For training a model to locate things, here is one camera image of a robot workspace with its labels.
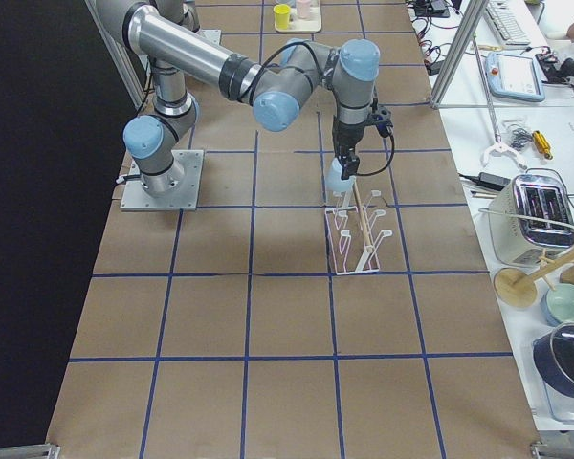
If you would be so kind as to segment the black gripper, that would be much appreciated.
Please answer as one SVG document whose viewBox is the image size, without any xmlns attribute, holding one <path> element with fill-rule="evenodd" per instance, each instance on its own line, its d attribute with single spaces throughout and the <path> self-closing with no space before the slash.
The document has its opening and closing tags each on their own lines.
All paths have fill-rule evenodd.
<svg viewBox="0 0 574 459">
<path fill-rule="evenodd" d="M 391 113 L 384 107 L 373 110 L 364 121 L 358 123 L 346 123 L 337 116 L 333 117 L 332 140 L 335 153 L 333 164 L 337 168 L 342 168 L 343 180 L 349 180 L 358 173 L 360 158 L 355 149 L 368 126 L 374 126 L 382 138 L 393 139 Z"/>
</svg>

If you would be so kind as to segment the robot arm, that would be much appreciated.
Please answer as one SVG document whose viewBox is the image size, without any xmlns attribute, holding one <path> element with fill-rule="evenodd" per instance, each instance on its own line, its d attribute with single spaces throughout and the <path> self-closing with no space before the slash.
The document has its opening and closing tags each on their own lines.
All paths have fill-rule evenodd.
<svg viewBox="0 0 574 459">
<path fill-rule="evenodd" d="M 255 63 L 201 35 L 194 8 L 181 1 L 98 1 L 96 8 L 104 29 L 129 51 L 146 55 L 151 67 L 154 112 L 123 130 L 147 196 L 164 198 L 186 185 L 189 169 L 172 149 L 199 117 L 187 77 L 215 87 L 227 100 L 250 105 L 256 121 L 272 132 L 287 129 L 317 88 L 331 92 L 333 167 L 343 184 L 361 174 L 356 146 L 367 127 L 383 138 L 393 136 L 390 114 L 375 94 L 380 50 L 369 40 L 334 48 L 293 39 L 276 51 L 281 62 L 273 71 L 268 63 Z"/>
</svg>

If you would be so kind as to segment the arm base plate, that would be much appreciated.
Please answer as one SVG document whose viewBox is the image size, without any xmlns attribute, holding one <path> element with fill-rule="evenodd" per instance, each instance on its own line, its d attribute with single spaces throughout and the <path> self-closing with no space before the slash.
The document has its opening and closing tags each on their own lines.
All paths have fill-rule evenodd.
<svg viewBox="0 0 574 459">
<path fill-rule="evenodd" d="M 198 205 L 204 150 L 173 149 L 173 164 L 167 172 L 143 174 L 135 160 L 130 175 L 138 178 L 124 182 L 121 197 L 123 211 L 195 211 Z"/>
</svg>

